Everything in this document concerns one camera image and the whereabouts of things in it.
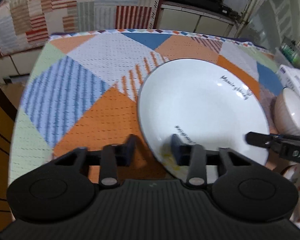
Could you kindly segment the white ribbed bowl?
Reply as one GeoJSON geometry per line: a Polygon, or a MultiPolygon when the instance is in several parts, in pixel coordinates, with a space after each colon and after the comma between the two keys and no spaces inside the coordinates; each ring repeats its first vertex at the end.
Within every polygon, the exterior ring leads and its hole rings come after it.
{"type": "Polygon", "coordinates": [[[300,136],[300,96],[285,87],[274,106],[274,124],[281,134],[300,136]]]}

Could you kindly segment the white plate with lettering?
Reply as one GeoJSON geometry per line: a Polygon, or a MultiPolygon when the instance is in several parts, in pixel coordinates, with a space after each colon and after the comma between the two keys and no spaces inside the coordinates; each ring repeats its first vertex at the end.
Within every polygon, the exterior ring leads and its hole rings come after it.
{"type": "Polygon", "coordinates": [[[153,155],[181,180],[186,179],[187,167],[173,157],[173,135],[207,150],[231,148],[261,165],[268,159],[266,149],[245,141],[249,132],[269,133],[251,86],[207,61],[178,59],[153,70],[139,89],[138,121],[153,155]]]}

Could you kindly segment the white tissue pack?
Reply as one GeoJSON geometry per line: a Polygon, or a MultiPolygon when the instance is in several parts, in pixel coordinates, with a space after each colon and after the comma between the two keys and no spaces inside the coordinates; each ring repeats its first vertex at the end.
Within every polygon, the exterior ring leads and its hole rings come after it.
{"type": "Polygon", "coordinates": [[[276,72],[283,87],[289,87],[300,96],[300,69],[281,64],[276,72]]]}

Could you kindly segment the colourful patchwork tablecloth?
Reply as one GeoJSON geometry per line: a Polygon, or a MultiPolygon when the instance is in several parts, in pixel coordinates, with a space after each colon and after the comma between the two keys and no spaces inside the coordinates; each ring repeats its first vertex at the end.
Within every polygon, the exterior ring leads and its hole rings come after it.
{"type": "Polygon", "coordinates": [[[175,59],[201,59],[240,78],[266,116],[280,94],[273,56],[251,42],[153,29],[53,35],[23,91],[8,181],[80,144],[93,150],[140,134],[136,99],[147,75],[175,59]]]}

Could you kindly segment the green plastic basket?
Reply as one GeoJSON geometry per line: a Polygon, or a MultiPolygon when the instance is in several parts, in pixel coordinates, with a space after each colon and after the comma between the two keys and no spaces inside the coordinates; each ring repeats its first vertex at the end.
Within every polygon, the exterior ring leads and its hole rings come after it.
{"type": "Polygon", "coordinates": [[[300,69],[300,49],[294,41],[284,37],[279,48],[276,48],[276,53],[283,56],[291,66],[300,69]]]}

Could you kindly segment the striped patchwork counter cloth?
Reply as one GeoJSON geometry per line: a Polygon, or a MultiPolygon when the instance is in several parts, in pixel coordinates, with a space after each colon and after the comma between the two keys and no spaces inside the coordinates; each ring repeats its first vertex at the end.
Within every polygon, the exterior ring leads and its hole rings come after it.
{"type": "Polygon", "coordinates": [[[0,57],[41,47],[56,33],[152,29],[159,1],[4,1],[0,4],[0,57]]]}

